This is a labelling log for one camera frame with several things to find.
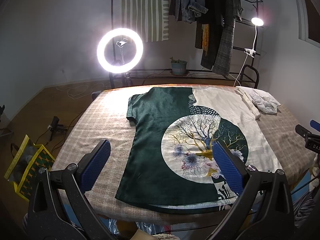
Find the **striped fabric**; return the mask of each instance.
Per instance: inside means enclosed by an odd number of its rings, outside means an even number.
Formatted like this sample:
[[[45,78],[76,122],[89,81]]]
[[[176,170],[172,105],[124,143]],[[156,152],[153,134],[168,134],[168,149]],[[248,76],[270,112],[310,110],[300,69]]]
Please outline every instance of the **striped fabric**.
[[[120,9],[122,27],[144,42],[169,39],[169,0],[120,0]]]

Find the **dark green fabric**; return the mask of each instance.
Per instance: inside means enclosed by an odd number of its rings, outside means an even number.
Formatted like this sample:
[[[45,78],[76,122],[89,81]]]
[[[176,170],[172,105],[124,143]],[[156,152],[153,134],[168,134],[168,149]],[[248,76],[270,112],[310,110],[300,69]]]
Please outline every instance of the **dark green fabric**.
[[[184,205],[218,199],[214,184],[197,183],[175,174],[165,163],[161,140],[177,119],[191,115],[192,88],[151,88],[129,100],[129,120],[136,133],[116,199],[126,203]]]

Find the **black and white pattern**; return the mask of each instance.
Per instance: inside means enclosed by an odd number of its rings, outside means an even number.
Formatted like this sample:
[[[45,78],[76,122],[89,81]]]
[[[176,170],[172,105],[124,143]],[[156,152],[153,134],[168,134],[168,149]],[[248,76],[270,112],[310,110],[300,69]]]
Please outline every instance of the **black and white pattern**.
[[[197,102],[195,96],[193,94],[189,95],[189,108],[192,115],[195,114],[207,114],[212,116],[220,116],[216,111],[211,108],[205,106],[194,106]]]

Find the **green patterned bag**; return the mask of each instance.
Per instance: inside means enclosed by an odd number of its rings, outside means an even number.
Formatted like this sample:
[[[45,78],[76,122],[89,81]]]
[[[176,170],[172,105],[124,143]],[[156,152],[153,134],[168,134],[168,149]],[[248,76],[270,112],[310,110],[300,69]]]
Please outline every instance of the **green patterned bag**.
[[[35,145],[26,135],[4,178],[13,183],[14,191],[20,197],[29,201],[31,180],[41,167],[50,170],[54,161],[55,158],[42,144]]]

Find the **plaid tablecloth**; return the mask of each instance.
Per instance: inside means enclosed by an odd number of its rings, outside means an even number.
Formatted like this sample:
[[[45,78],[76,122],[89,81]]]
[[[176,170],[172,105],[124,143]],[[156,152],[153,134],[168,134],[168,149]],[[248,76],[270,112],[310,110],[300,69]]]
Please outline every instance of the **plaid tablecloth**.
[[[207,85],[158,85],[184,86],[195,89],[210,87]],[[63,145],[53,170],[64,169],[70,163],[78,163],[84,154],[89,153],[107,138],[111,143],[111,156],[98,177],[93,189],[85,195],[94,210],[113,219],[144,221],[156,224],[177,224],[210,219],[215,222],[220,215],[216,213],[195,215],[170,215],[130,206],[115,199],[124,168],[132,146],[135,126],[126,119],[128,99],[135,94],[146,93],[150,87],[130,87],[102,92],[80,118],[67,141]],[[235,88],[213,86],[235,93]],[[297,119],[285,106],[278,108],[276,115],[261,113],[258,125],[269,145],[281,163],[289,184],[295,183],[299,176],[313,163],[315,154],[304,148],[304,140],[295,133]],[[64,202],[67,198],[61,192]]]

